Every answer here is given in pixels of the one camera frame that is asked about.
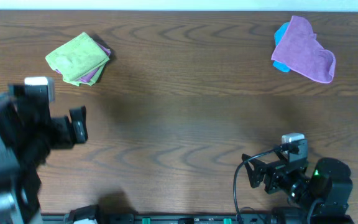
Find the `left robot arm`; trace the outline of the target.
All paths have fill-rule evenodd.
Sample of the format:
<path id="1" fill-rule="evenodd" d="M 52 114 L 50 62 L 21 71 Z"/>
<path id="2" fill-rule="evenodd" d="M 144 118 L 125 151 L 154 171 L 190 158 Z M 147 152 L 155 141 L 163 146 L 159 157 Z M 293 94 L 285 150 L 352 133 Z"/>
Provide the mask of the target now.
<path id="1" fill-rule="evenodd" d="M 53 118 L 46 94 L 1 94 L 0 223 L 42 223 L 38 166 L 87 139 L 85 106 Z"/>

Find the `light green microfiber cloth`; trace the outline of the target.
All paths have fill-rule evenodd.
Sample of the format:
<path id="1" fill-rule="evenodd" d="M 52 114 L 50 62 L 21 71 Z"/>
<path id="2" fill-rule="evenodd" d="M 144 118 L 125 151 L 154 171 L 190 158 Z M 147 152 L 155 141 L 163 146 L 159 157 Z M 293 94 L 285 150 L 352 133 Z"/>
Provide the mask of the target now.
<path id="1" fill-rule="evenodd" d="M 50 68 L 68 81 L 75 81 L 108 60 L 107 55 L 85 32 L 45 57 Z"/>

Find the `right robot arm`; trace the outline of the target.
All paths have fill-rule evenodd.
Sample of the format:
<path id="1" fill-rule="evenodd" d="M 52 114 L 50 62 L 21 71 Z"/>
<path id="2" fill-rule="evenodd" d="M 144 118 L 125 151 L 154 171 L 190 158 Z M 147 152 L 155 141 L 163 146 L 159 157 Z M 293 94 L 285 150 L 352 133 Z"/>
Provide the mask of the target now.
<path id="1" fill-rule="evenodd" d="M 250 186 L 265 184 L 265 192 L 282 191 L 294 207 L 277 207 L 264 223 L 353 223 L 347 214 L 353 183 L 349 166 L 337 159 L 320 159 L 312 176 L 306 175 L 306 156 L 277 153 L 278 161 L 264 163 L 242 155 Z"/>

